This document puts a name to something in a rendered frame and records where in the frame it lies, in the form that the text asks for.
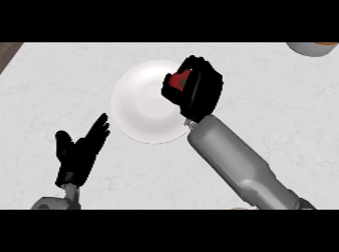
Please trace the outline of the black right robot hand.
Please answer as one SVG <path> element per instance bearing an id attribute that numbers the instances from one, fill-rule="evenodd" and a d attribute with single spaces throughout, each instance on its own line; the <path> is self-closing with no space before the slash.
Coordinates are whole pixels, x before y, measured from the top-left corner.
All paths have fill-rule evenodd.
<path id="1" fill-rule="evenodd" d="M 181 107 L 181 114 L 187 119 L 201 122 L 204 117 L 212 114 L 221 92 L 222 74 L 216 71 L 212 63 L 203 58 L 191 55 L 176 73 L 191 70 L 184 90 L 176 90 L 169 85 L 173 74 L 167 74 L 163 81 L 161 95 Z"/>

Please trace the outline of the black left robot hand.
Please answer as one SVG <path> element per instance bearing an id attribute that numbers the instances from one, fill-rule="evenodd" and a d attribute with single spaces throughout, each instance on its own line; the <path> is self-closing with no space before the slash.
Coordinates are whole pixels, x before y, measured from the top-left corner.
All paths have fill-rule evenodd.
<path id="1" fill-rule="evenodd" d="M 56 132 L 56 157 L 61 163 L 55 180 L 58 187 L 62 187 L 65 184 L 74 184 L 77 187 L 84 185 L 96 157 L 111 134 L 108 119 L 108 114 L 104 113 L 89 133 L 77 141 L 73 141 L 70 134 L 64 130 Z"/>

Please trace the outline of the red tomato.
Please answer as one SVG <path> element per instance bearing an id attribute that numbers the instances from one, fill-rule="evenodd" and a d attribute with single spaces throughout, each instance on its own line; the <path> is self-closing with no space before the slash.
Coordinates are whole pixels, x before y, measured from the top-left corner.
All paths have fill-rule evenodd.
<path id="1" fill-rule="evenodd" d="M 169 80 L 169 85 L 179 91 L 184 90 L 187 81 L 191 75 L 191 70 L 185 70 L 182 73 L 175 73 Z"/>

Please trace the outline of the white round plate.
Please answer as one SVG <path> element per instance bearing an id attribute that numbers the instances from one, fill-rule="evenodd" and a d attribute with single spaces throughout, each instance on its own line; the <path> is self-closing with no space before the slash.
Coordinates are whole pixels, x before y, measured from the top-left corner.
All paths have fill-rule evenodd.
<path id="1" fill-rule="evenodd" d="M 181 108 L 161 95 L 163 80 L 179 64 L 150 60 L 123 74 L 111 96 L 113 117 L 126 135 L 144 144 L 164 144 L 189 131 Z"/>

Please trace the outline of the pale grey round bowl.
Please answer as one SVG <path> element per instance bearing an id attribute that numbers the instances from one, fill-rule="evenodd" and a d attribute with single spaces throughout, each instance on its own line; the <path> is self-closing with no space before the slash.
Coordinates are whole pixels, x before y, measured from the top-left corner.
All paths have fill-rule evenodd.
<path id="1" fill-rule="evenodd" d="M 289 42 L 290 49 L 309 57 L 326 56 L 338 45 L 338 42 Z"/>

